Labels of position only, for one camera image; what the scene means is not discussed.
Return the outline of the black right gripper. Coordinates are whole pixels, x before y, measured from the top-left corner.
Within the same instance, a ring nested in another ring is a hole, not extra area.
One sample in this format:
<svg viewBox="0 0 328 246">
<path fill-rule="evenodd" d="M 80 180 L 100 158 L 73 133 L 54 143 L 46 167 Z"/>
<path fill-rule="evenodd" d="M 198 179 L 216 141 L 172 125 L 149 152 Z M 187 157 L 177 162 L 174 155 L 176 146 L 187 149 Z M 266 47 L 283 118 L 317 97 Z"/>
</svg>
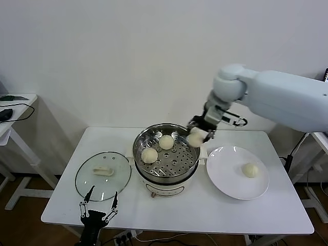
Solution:
<svg viewBox="0 0 328 246">
<path fill-rule="evenodd" d="M 199 128 L 203 131 L 206 131 L 207 135 L 203 139 L 203 142 L 208 142 L 210 139 L 214 138 L 217 126 L 215 124 L 207 122 L 203 116 L 197 116 L 193 117 L 188 122 L 188 131 L 192 131 L 194 128 Z"/>
</svg>

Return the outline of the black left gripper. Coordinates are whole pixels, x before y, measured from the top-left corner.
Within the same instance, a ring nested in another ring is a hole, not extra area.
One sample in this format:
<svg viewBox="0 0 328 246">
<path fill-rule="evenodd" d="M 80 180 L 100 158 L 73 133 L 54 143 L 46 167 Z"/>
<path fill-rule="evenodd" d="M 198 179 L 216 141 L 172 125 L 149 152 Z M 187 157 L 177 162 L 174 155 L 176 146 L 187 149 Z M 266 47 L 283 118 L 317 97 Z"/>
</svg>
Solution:
<svg viewBox="0 0 328 246">
<path fill-rule="evenodd" d="M 99 231 L 104 228 L 118 213 L 117 191 L 115 192 L 115 196 L 111 205 L 111 211 L 108 215 L 106 215 L 105 212 L 88 210 L 88 203 L 94 188 L 95 186 L 92 186 L 89 192 L 85 195 L 83 201 L 79 203 L 80 220 L 84 225 L 84 229 L 78 241 L 78 245 L 96 245 Z"/>
</svg>

